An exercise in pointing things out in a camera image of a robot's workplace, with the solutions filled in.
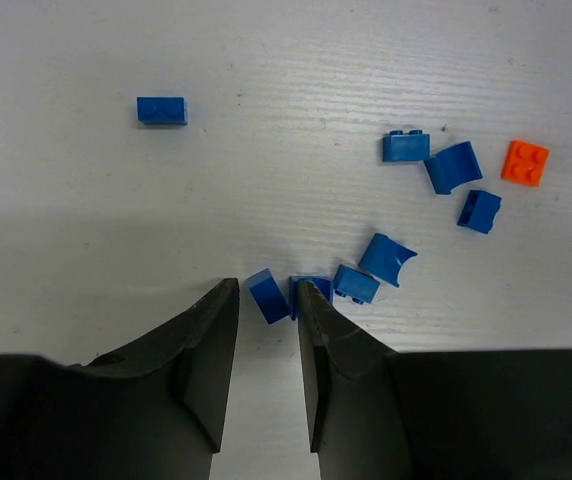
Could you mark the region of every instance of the lego brick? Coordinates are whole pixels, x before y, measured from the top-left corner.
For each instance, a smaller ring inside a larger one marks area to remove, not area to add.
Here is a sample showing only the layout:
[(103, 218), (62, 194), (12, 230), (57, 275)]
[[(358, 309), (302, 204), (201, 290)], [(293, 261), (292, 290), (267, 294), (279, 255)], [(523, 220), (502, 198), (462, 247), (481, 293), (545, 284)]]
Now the lego brick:
[(383, 161), (418, 162), (430, 158), (430, 135), (421, 130), (393, 130), (383, 139)]
[(399, 288), (399, 271), (406, 260), (415, 256), (416, 252), (376, 233), (359, 261), (359, 268)]
[(299, 307), (297, 304), (297, 285), (301, 280), (310, 280), (322, 292), (331, 304), (333, 303), (333, 280), (329, 277), (318, 277), (315, 275), (295, 275), (289, 280), (290, 318), (299, 318)]
[(182, 97), (137, 97), (137, 120), (144, 125), (187, 125)]
[(290, 314), (290, 307), (268, 268), (246, 280), (250, 294), (269, 325)]
[(457, 225), (488, 234), (493, 228), (493, 220), (501, 203), (502, 199), (497, 195), (483, 190), (471, 190)]
[(346, 265), (340, 265), (333, 280), (335, 293), (340, 297), (351, 297), (353, 302), (370, 303), (375, 298), (379, 282)]
[(513, 140), (508, 148), (502, 178), (528, 187), (539, 187), (549, 154), (548, 148)]
[(448, 147), (424, 165), (437, 195), (450, 195), (453, 188), (483, 176), (470, 142)]

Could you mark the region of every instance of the orange block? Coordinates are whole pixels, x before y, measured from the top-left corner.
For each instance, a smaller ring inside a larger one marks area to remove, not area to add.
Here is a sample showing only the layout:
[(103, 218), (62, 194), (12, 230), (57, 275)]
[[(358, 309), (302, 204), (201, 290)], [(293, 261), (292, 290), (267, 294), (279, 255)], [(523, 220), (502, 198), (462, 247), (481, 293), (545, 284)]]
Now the orange block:
[(539, 187), (550, 150), (531, 143), (510, 142), (502, 178), (529, 187)]

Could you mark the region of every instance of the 2x2 orange brick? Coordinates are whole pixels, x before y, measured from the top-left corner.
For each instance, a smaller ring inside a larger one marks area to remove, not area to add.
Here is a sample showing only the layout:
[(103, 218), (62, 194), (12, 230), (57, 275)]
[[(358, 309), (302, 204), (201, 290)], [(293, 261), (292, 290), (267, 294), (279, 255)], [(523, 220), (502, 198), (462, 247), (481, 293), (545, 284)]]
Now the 2x2 orange brick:
[(531, 143), (510, 142), (502, 178), (528, 187), (539, 187), (550, 150)]

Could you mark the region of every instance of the table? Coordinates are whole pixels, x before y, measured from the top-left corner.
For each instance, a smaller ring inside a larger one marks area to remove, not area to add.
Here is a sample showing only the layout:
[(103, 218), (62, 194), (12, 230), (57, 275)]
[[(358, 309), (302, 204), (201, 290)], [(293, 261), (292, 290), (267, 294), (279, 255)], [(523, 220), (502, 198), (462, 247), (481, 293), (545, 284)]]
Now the table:
[[(147, 129), (135, 97), (186, 97)], [(503, 197), (456, 226), (382, 135), (471, 140)], [(511, 139), (552, 149), (500, 180)], [(86, 363), (265, 266), (332, 275), (373, 232), (419, 253), (337, 308), (399, 350), (572, 346), (572, 2), (24, 0), (0, 4), (0, 352)], [(318, 478), (296, 324), (242, 297), (213, 479)]]

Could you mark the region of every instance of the blue lego stud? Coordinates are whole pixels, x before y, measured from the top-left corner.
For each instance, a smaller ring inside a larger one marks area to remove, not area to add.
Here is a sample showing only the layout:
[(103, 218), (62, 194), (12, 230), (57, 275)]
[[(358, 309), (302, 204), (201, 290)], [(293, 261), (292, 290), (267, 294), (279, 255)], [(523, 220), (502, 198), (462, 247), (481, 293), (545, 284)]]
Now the blue lego stud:
[(340, 297), (351, 297), (358, 304), (370, 303), (375, 298), (379, 282), (346, 265), (340, 265), (333, 280), (335, 293)]
[(333, 281), (329, 277), (317, 277), (314, 275), (296, 275), (290, 277), (289, 281), (289, 297), (290, 297), (290, 318), (293, 320), (299, 318), (299, 305), (298, 305), (298, 284), (301, 280), (309, 280), (322, 292), (326, 300), (333, 304)]
[(419, 162), (430, 158), (430, 135), (421, 130), (393, 130), (383, 139), (384, 163)]
[(359, 261), (359, 268), (399, 288), (397, 277), (406, 260), (416, 252), (394, 242), (383, 233), (376, 233)]
[(269, 269), (250, 277), (246, 284), (269, 325), (290, 314), (290, 308)]
[(187, 125), (182, 97), (137, 97), (137, 120), (144, 125)]
[(459, 216), (457, 225), (488, 234), (499, 212), (502, 199), (483, 190), (471, 190)]
[(453, 188), (483, 176), (470, 142), (448, 147), (424, 165), (437, 195), (450, 195)]

